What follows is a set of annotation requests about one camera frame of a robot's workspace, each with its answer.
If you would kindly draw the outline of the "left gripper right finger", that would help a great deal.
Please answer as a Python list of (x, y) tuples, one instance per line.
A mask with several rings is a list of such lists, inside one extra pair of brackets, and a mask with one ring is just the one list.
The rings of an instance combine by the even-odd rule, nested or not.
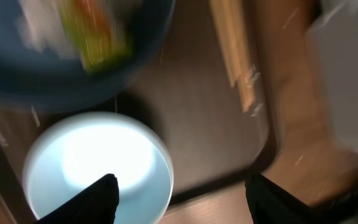
[(245, 181), (246, 199), (254, 224), (332, 223), (309, 206), (264, 177), (249, 174)]

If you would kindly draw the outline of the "light blue bowl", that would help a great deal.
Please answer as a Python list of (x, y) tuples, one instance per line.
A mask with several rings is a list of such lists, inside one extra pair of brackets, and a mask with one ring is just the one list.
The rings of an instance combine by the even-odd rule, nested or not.
[(65, 118), (30, 147), (22, 188), (32, 213), (46, 217), (107, 174), (117, 178), (116, 223), (158, 223), (174, 185), (162, 140), (140, 121), (112, 112)]

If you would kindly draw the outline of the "dark blue plate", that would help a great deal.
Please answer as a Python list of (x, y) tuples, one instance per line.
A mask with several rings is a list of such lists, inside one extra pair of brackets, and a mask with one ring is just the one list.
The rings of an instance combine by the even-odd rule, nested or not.
[(0, 1), (0, 106), (62, 113), (111, 99), (162, 46), (174, 9), (174, 1), (144, 1), (129, 23), (132, 57), (90, 76), (78, 60), (60, 60), (52, 52), (24, 47), (14, 25), (22, 12), (19, 2)]

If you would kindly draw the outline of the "white tissue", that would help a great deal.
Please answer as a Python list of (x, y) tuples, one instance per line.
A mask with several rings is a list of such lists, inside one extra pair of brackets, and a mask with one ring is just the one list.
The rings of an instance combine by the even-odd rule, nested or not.
[(19, 0), (22, 15), (16, 26), (25, 47), (38, 53), (51, 50), (61, 59), (78, 54), (63, 30), (56, 0)]

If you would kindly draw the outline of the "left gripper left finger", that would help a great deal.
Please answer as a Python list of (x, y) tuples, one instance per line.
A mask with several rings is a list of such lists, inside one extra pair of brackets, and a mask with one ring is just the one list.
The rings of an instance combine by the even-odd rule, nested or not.
[(37, 224), (113, 224), (118, 205), (117, 178), (106, 174)]

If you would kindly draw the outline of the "yellow green snack wrapper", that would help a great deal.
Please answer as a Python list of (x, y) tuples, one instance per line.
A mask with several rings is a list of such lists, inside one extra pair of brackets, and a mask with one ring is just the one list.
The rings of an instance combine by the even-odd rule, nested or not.
[(116, 18), (113, 1), (63, 0), (58, 11), (85, 72), (98, 73), (132, 57), (132, 41)]

